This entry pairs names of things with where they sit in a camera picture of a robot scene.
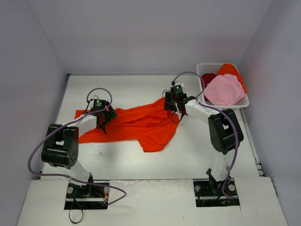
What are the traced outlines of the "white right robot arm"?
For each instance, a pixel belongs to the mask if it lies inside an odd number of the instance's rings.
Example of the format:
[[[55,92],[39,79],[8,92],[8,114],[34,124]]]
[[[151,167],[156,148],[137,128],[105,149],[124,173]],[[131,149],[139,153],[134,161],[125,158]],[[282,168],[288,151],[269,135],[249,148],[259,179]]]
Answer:
[[[210,142],[216,151],[213,166],[206,172],[208,188],[210,192],[219,194],[230,179],[239,145],[244,140],[235,112],[200,103],[196,97],[187,96],[180,83],[172,82],[164,95],[165,110],[172,111],[172,114],[180,113],[181,118],[193,116],[208,124]]]

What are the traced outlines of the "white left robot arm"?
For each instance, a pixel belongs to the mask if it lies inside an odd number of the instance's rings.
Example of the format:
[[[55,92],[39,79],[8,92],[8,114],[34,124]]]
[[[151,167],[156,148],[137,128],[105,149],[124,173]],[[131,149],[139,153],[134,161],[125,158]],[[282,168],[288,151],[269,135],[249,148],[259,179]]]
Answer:
[[[48,127],[41,159],[44,163],[58,168],[65,177],[73,180],[77,192],[82,197],[90,197],[94,192],[93,176],[78,160],[79,138],[93,129],[101,129],[107,134],[105,125],[117,118],[117,113],[109,101],[92,99],[89,112],[84,111],[71,124],[51,124]]]

